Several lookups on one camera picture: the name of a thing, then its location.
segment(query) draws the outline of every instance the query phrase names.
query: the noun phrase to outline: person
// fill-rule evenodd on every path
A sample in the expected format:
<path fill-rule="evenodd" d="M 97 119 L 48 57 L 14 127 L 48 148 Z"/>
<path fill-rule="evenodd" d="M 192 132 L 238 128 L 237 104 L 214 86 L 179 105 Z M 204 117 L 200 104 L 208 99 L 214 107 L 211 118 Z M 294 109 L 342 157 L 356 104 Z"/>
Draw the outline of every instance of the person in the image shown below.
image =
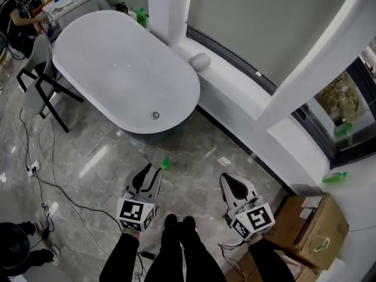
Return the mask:
<path fill-rule="evenodd" d="M 0 30 L 14 49 L 29 58 L 34 44 L 31 37 L 37 34 L 33 24 L 42 18 L 21 18 L 16 3 L 17 0 L 4 0 L 1 5 Z"/>
<path fill-rule="evenodd" d="M 161 242 L 160 252 L 147 272 L 145 282 L 184 281 L 180 243 L 184 246 L 187 282 L 226 282 L 220 267 L 201 242 L 192 216 L 187 216 L 182 223 L 178 223 L 174 214 L 168 215 Z M 264 282 L 294 281 L 286 263 L 262 236 L 256 236 L 250 243 L 249 252 Z M 108 258 L 99 281 L 132 281 L 138 246 L 139 233 L 125 230 Z"/>
<path fill-rule="evenodd" d="M 30 267 L 51 263 L 59 264 L 59 249 L 30 251 L 27 235 L 43 231 L 41 222 L 21 224 L 0 223 L 0 282 L 25 273 Z"/>

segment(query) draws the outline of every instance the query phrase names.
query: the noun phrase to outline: white freestanding bathtub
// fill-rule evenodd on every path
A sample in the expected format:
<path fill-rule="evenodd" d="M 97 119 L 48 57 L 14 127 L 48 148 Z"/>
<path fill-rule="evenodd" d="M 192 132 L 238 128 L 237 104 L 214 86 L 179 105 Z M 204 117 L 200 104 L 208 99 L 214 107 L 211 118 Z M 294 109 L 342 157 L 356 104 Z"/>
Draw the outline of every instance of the white freestanding bathtub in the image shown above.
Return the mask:
<path fill-rule="evenodd" d="M 197 105 L 196 72 L 117 11 L 87 14 L 56 40 L 53 63 L 113 123 L 134 133 L 168 130 Z"/>

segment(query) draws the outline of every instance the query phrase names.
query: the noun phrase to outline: black clothing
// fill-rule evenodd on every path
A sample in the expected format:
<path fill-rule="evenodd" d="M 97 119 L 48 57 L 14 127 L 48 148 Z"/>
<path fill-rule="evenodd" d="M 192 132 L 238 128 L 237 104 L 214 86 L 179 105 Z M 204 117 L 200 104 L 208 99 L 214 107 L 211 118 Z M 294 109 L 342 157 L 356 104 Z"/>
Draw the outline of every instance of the black clothing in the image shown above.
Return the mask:
<path fill-rule="evenodd" d="M 17 225 L 13 225 L 13 226 L 16 226 L 18 228 L 21 228 L 21 230 L 23 232 L 23 235 L 21 237 L 24 237 L 26 238 L 26 241 L 28 242 L 28 238 L 27 238 L 27 235 L 34 235 L 35 233 L 35 225 L 31 222 L 27 222 L 27 223 L 21 223 L 21 224 L 17 224 Z M 3 240 L 1 243 L 0 243 L 0 255 L 1 256 L 7 256 L 7 254 L 9 254 L 7 252 L 7 249 L 9 247 L 9 245 L 7 245 L 9 243 L 9 240 L 10 239 L 13 239 L 15 237 L 15 235 L 8 235 L 8 223 L 0 223 L 0 235 L 1 236 L 4 236 L 4 235 L 7 235 L 6 237 L 0 237 L 0 240 Z M 16 267 L 13 267 L 13 268 L 3 268 L 3 267 L 0 267 L 0 281 L 7 281 L 6 278 L 8 277 L 13 277 L 13 276 L 18 276 L 18 275 L 21 275 L 23 274 L 24 272 L 26 272 L 30 267 L 32 266 L 42 266 L 43 264 L 45 263 L 49 263 L 51 262 L 53 259 L 53 253 L 49 250 L 38 250 L 38 251 L 32 251 L 29 253 L 29 256 L 26 258 L 26 260 L 24 262 L 22 262 L 20 265 L 16 266 Z"/>
<path fill-rule="evenodd" d="M 162 233 L 162 247 L 145 282 L 175 281 L 183 282 L 182 249 L 176 229 L 165 229 Z M 220 267 L 206 250 L 195 230 L 185 233 L 184 255 L 187 264 L 187 282 L 218 281 L 226 282 Z M 132 280 L 139 241 L 129 234 L 122 234 L 112 251 L 103 271 L 100 282 Z M 277 255 L 269 242 L 262 239 L 249 247 L 264 282 L 293 282 L 293 276 L 285 262 Z"/>
<path fill-rule="evenodd" d="M 16 26 L 11 18 L 11 12 L 15 9 L 16 0 L 4 0 L 0 10 L 0 31 L 14 49 L 29 58 L 34 45 L 34 39 L 29 35 L 36 35 L 36 30 L 32 24 Z"/>

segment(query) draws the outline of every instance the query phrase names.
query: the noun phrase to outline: black pants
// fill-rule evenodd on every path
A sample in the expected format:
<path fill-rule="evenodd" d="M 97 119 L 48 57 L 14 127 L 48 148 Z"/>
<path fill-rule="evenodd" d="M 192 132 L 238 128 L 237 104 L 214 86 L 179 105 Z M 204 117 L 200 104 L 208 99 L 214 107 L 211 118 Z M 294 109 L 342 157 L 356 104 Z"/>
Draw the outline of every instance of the black pants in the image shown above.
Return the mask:
<path fill-rule="evenodd" d="M 31 222 L 21 223 L 18 226 L 25 232 L 26 235 L 34 235 L 35 226 Z M 45 263 L 51 262 L 53 254 L 49 250 L 31 251 L 29 257 L 18 267 L 5 270 L 7 277 L 18 276 L 26 272 L 32 266 L 42 266 Z"/>
<path fill-rule="evenodd" d="M 215 281 L 226 282 L 224 275 L 195 230 L 189 232 L 189 240 L 184 244 L 187 264 L 187 282 Z M 183 256 L 177 227 L 169 227 L 162 233 L 162 247 L 147 272 L 145 282 L 183 282 Z"/>

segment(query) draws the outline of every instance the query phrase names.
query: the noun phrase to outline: cardboard box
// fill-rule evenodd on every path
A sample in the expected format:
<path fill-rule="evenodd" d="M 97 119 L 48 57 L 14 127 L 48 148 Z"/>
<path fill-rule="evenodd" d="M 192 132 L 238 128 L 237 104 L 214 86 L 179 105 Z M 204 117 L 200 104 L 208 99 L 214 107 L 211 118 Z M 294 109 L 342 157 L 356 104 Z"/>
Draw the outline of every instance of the cardboard box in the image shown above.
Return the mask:
<path fill-rule="evenodd" d="M 329 194 L 291 196 L 265 239 L 314 267 L 328 270 L 348 233 L 348 223 Z"/>
<path fill-rule="evenodd" d="M 318 274 L 308 266 L 284 254 L 281 255 L 281 258 L 287 263 L 296 282 L 315 282 L 317 280 Z M 263 282 L 250 253 L 246 253 L 237 264 L 247 277 L 247 281 Z M 244 278 L 235 269 L 231 269 L 226 274 L 226 280 L 227 282 L 244 282 Z"/>

